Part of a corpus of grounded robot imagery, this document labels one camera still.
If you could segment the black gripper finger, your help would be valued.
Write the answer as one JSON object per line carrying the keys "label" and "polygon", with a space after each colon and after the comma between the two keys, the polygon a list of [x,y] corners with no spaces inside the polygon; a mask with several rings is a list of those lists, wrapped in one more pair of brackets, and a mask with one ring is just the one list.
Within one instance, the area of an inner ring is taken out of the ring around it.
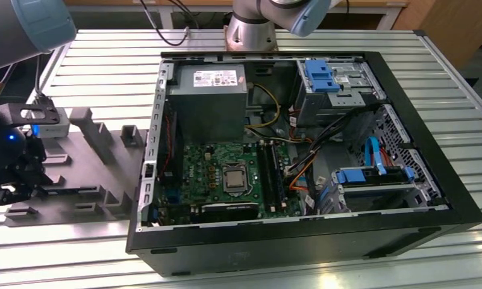
{"label": "black gripper finger", "polygon": [[29,200],[38,188],[37,184],[22,181],[0,184],[0,206]]}
{"label": "black gripper finger", "polygon": [[32,191],[34,197],[48,197],[44,189],[45,185],[52,185],[53,181],[45,174],[42,162],[46,160],[42,141],[37,137],[25,138],[25,152],[21,155],[25,167],[21,171],[21,182]]}

